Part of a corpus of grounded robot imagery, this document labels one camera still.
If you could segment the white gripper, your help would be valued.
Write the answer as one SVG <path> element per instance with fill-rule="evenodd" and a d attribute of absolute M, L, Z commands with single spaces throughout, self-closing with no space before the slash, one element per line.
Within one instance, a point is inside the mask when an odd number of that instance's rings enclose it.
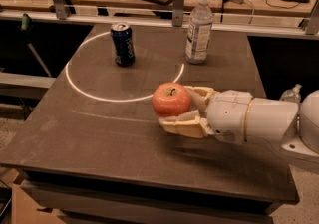
<path fill-rule="evenodd" d="M 166 132 L 192 138 L 214 135 L 221 142 L 244 143 L 247 112 L 253 100 L 251 93 L 234 90 L 219 93 L 210 87 L 185 88 L 198 110 L 160 117 L 158 122 Z M 207 119 L 199 111 L 205 112 Z"/>

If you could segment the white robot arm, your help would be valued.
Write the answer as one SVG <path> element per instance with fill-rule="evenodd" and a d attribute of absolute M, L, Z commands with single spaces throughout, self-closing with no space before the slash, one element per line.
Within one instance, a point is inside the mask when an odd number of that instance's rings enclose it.
<path fill-rule="evenodd" d="M 210 135 L 232 144 L 257 143 L 272 149 L 290 164 L 317 172 L 318 95 L 303 104 L 256 98 L 249 92 L 218 92 L 208 87 L 189 87 L 193 111 L 161 117 L 169 133 L 193 138 Z"/>

